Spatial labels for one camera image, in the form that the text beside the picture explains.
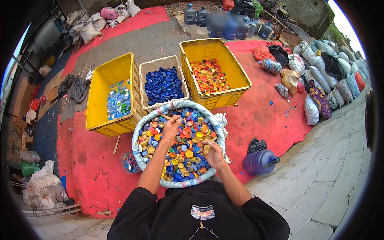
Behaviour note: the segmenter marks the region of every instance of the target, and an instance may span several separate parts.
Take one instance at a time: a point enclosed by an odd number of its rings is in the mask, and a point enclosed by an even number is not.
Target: pile of sacks
[[[74,44],[81,37],[84,45],[87,46],[96,37],[102,35],[101,30],[107,23],[113,28],[117,24],[122,23],[127,17],[134,17],[141,9],[133,1],[127,0],[125,5],[120,4],[116,8],[105,7],[101,13],[97,12],[90,18],[88,18],[87,13],[83,9],[68,14],[66,22],[69,29],[68,35],[73,37],[72,43]]]
[[[26,183],[23,192],[23,199],[26,205],[35,209],[53,209],[65,207],[63,203],[68,201],[68,195],[61,183],[61,180],[53,174],[55,162],[48,160],[45,166],[32,174]]]
[[[329,108],[336,109],[345,102],[351,103],[369,79],[364,60],[356,59],[347,47],[338,47],[334,42],[301,41],[293,53],[301,56],[305,63],[302,74],[310,87],[310,94],[305,100],[308,125],[317,124],[319,115],[329,119]]]

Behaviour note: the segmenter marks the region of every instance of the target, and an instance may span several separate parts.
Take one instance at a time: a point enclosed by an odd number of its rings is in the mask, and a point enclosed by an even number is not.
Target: patterned rug
[[[222,5],[215,2],[180,2],[180,3],[172,3],[166,6],[166,11],[168,16],[172,17],[176,14],[184,13],[184,9],[187,9],[189,4],[192,4],[192,7],[196,10],[200,10],[202,6],[205,7],[206,10],[212,11],[214,9],[221,9]]]

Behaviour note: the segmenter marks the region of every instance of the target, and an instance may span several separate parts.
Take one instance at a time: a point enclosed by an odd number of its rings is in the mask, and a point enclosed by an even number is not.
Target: orange plastic bag
[[[365,88],[365,82],[364,82],[364,80],[362,79],[360,73],[355,73],[355,80],[356,80],[356,82],[357,82],[357,84],[358,84],[359,91],[361,92],[361,90],[362,90],[363,88]]]
[[[223,10],[229,12],[235,6],[235,1],[233,0],[223,0]]]
[[[276,58],[269,52],[269,49],[266,46],[256,47],[253,50],[253,55],[255,56],[257,61],[261,61],[264,59],[271,59],[272,61],[276,61]]]

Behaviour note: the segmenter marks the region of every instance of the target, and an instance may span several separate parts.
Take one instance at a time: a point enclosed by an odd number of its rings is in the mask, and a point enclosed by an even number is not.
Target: black t-shirt
[[[183,189],[167,189],[165,197],[156,199],[147,189],[134,189],[117,214],[108,240],[274,240],[289,236],[287,222],[272,207],[258,197],[241,207],[232,204],[221,182],[207,180]],[[200,221],[213,234],[200,229]]]

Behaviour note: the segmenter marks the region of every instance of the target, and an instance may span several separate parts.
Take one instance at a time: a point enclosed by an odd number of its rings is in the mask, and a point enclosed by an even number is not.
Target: wooden stick
[[[120,140],[120,135],[118,136],[118,140],[116,141],[115,150],[113,150],[113,154],[114,154],[114,155],[116,154],[116,150],[118,149],[119,140]]]

